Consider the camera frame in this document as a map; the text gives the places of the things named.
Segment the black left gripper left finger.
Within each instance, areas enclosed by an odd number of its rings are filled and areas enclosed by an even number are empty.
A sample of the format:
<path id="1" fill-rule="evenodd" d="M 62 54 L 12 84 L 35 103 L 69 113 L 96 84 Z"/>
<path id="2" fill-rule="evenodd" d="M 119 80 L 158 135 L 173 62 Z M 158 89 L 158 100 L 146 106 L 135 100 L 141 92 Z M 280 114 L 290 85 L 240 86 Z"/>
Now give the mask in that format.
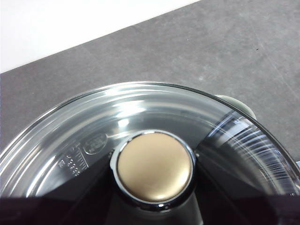
<path id="1" fill-rule="evenodd" d="M 0 200 L 2 225 L 103 225 L 113 196 L 131 203 L 117 187 L 107 161 L 95 163 L 41 197 L 4 197 Z"/>

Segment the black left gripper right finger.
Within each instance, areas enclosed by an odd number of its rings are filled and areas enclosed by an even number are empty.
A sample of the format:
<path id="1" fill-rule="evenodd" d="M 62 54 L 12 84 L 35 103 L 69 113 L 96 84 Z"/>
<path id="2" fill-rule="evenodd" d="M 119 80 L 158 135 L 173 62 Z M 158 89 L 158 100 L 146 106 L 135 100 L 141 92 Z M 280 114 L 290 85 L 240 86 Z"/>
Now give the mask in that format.
<path id="1" fill-rule="evenodd" d="M 298 195 L 267 195 L 206 156 L 196 159 L 195 196 L 206 225 L 298 225 Z"/>

